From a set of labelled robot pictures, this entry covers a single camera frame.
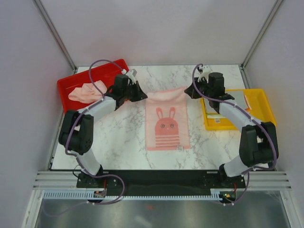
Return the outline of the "pink striped towel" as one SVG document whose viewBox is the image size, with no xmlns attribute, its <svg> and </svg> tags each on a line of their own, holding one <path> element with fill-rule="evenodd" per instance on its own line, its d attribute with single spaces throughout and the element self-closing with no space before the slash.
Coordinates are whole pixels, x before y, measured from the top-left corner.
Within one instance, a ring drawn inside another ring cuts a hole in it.
<svg viewBox="0 0 304 228">
<path fill-rule="evenodd" d="M 145 145 L 148 151 L 190 149 L 186 87 L 149 92 L 145 101 Z"/>
</svg>

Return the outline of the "grey towel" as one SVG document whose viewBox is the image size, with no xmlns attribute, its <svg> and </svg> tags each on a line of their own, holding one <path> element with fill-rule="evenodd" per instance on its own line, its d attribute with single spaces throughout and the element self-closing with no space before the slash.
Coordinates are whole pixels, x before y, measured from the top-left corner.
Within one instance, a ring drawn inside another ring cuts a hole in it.
<svg viewBox="0 0 304 228">
<path fill-rule="evenodd" d="M 228 91 L 228 94 L 230 94 L 232 97 L 234 97 L 234 102 L 239 107 L 241 107 L 242 109 L 247 108 L 243 90 Z"/>
</svg>

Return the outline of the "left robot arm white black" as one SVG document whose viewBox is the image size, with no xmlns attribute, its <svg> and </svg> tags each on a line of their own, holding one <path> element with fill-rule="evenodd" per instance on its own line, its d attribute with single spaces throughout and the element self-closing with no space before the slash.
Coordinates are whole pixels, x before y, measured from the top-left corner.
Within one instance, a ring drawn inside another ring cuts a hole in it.
<svg viewBox="0 0 304 228">
<path fill-rule="evenodd" d="M 66 155 L 76 158 L 93 187 L 100 187 L 104 182 L 104 176 L 100 173 L 102 166 L 92 151 L 94 124 L 116 111 L 125 101 L 137 102 L 147 98 L 135 74 L 134 70 L 130 70 L 117 75 L 114 84 L 101 99 L 78 111 L 68 110 L 64 116 L 58 142 L 64 146 Z"/>
</svg>

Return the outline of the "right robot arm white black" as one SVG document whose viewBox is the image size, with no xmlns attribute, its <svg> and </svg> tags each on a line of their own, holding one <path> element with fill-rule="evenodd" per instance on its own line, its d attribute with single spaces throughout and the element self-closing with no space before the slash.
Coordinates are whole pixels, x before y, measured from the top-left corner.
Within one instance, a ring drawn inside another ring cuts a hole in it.
<svg viewBox="0 0 304 228">
<path fill-rule="evenodd" d="M 235 176 L 251 170 L 275 168 L 278 159 L 276 127 L 272 122 L 262 122 L 241 108 L 235 98 L 226 93 L 222 73 L 213 72 L 208 78 L 192 77 L 192 84 L 184 91 L 192 99 L 205 98 L 216 113 L 227 118 L 240 131 L 238 156 L 223 164 L 217 175 L 218 184 L 229 187 Z"/>
</svg>

